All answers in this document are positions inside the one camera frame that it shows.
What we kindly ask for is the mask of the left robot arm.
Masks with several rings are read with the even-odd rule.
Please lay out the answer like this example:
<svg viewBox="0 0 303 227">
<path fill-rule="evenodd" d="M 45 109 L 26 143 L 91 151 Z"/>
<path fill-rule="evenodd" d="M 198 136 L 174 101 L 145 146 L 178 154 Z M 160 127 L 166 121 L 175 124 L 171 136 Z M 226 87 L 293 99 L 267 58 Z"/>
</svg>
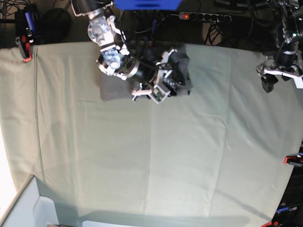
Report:
<svg viewBox="0 0 303 227">
<path fill-rule="evenodd" d="M 264 54 L 265 61 L 256 67 L 266 93 L 274 90 L 278 76 L 293 80 L 297 89 L 303 88 L 303 2 L 301 0 L 267 0 L 273 22 L 260 22 L 273 29 L 277 50 Z"/>
</svg>

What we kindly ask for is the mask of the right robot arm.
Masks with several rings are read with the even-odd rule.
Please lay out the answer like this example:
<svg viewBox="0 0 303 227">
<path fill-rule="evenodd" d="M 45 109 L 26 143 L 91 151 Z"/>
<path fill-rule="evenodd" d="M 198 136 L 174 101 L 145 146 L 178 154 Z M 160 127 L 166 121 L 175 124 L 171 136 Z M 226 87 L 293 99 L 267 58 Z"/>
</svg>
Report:
<svg viewBox="0 0 303 227">
<path fill-rule="evenodd" d="M 173 95 L 175 82 L 172 79 L 173 66 L 170 63 L 177 49 L 170 48 L 157 61 L 150 61 L 142 54 L 135 54 L 127 45 L 123 30 L 118 27 L 113 14 L 106 15 L 113 1 L 72 0 L 74 15 L 89 18 L 88 36 L 99 47 L 97 65 L 100 71 L 116 77 L 130 85 L 135 101 L 147 97 L 159 104 Z"/>
</svg>

